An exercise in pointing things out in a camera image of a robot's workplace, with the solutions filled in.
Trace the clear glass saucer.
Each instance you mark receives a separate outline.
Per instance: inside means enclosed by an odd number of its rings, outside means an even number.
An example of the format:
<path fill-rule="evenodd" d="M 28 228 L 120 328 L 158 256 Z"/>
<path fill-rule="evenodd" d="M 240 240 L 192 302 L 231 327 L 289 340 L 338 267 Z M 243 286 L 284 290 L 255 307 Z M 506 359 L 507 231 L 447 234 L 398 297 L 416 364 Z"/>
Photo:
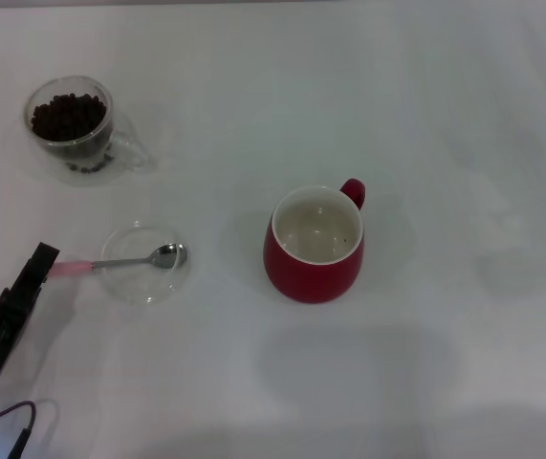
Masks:
<path fill-rule="evenodd" d="M 136 221 L 115 230 L 101 250 L 103 262 L 130 259 L 130 264 L 96 268 L 102 285 L 114 298 L 130 305 L 166 301 L 179 291 L 190 272 L 184 237 L 168 224 Z"/>

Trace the pink handled metal spoon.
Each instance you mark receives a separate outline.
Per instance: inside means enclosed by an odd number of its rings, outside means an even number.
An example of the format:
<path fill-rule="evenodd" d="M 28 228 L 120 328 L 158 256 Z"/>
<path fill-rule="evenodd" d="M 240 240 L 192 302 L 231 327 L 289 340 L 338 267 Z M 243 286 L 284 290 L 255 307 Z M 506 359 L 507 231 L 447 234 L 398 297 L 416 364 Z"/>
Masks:
<path fill-rule="evenodd" d="M 54 263 L 48 273 L 48 277 L 78 276 L 104 269 L 124 268 L 137 265 L 151 265 L 154 268 L 170 270 L 179 268 L 187 259 L 187 247 L 183 244 L 172 243 L 158 247 L 145 258 Z"/>

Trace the dark coffee beans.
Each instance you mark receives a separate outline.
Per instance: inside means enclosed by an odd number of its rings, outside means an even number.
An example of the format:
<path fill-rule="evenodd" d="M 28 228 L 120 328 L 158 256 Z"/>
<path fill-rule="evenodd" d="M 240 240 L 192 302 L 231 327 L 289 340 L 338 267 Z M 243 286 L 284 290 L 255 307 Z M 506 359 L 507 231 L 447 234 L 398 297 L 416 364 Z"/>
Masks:
<path fill-rule="evenodd" d="M 107 153 L 111 131 L 109 123 L 103 122 L 106 114 L 107 107 L 98 96 L 54 96 L 34 108 L 31 130 L 71 171 L 93 174 L 113 161 Z"/>

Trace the red mug white inside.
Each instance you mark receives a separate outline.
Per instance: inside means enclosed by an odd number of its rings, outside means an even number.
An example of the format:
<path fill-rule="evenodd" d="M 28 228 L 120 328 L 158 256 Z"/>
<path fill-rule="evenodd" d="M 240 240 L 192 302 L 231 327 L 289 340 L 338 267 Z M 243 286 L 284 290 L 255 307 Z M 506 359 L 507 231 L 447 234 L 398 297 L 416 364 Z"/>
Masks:
<path fill-rule="evenodd" d="M 357 179 L 339 189 L 304 186 L 274 207 L 263 247 L 265 272 L 283 295 L 321 303 L 355 282 L 364 253 L 360 214 L 366 190 Z"/>

